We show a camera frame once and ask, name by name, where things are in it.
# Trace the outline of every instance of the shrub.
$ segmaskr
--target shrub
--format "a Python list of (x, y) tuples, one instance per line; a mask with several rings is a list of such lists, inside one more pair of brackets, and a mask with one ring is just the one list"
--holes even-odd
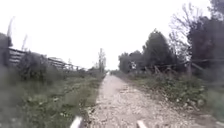
[(18, 73), (23, 80), (44, 81), (47, 59), (32, 52), (27, 52), (17, 65)]
[(63, 69), (57, 69), (43, 55), (27, 52), (17, 65), (17, 72), (22, 80), (53, 82), (66, 77)]
[(156, 88), (162, 90), (170, 101), (202, 107), (206, 102), (206, 91), (202, 80), (186, 76), (156, 78)]

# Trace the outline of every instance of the wooden fence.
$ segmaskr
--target wooden fence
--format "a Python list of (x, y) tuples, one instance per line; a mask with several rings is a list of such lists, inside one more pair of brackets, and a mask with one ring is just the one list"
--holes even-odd
[[(17, 65), (26, 53), (27, 53), (26, 51), (20, 51), (20, 50), (9, 48), (9, 54), (10, 54), (9, 62), (12, 65)], [(38, 53), (33, 53), (33, 54), (36, 54), (37, 56), (46, 57), (47, 61), (50, 64), (57, 67), (58, 69), (68, 69), (68, 70), (79, 70), (79, 69), (81, 69), (80, 66), (74, 66), (72, 64), (67, 64), (64, 61), (61, 61), (60, 59), (57, 59), (55, 57), (47, 57), (46, 55), (41, 55), (41, 54), (38, 54)]]

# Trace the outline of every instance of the overcast sky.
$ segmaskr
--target overcast sky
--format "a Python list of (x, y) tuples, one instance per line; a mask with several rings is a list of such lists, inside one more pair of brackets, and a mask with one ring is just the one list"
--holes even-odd
[(184, 3), (206, 10), (209, 0), (0, 0), (0, 32), (13, 22), (13, 47), (26, 48), (89, 68), (100, 48), (107, 68), (116, 69), (118, 55), (141, 50), (150, 32), (167, 35), (172, 14)]

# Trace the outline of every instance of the gravel path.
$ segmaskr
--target gravel path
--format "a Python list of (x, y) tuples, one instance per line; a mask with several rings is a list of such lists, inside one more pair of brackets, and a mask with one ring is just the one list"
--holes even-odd
[(136, 128), (137, 120), (143, 120), (148, 128), (202, 127), (115, 76), (105, 77), (96, 103), (90, 113), (91, 128)]

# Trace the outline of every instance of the bare tree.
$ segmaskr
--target bare tree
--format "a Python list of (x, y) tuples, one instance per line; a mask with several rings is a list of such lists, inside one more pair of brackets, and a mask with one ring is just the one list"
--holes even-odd
[(187, 34), (193, 22), (202, 16), (202, 11), (191, 3), (183, 4), (182, 12), (172, 16), (169, 43), (175, 54), (188, 55), (189, 43)]
[(105, 67), (106, 67), (106, 56), (105, 56), (105, 52), (103, 51), (102, 48), (100, 48), (98, 64), (99, 64), (100, 72), (103, 73), (105, 71)]

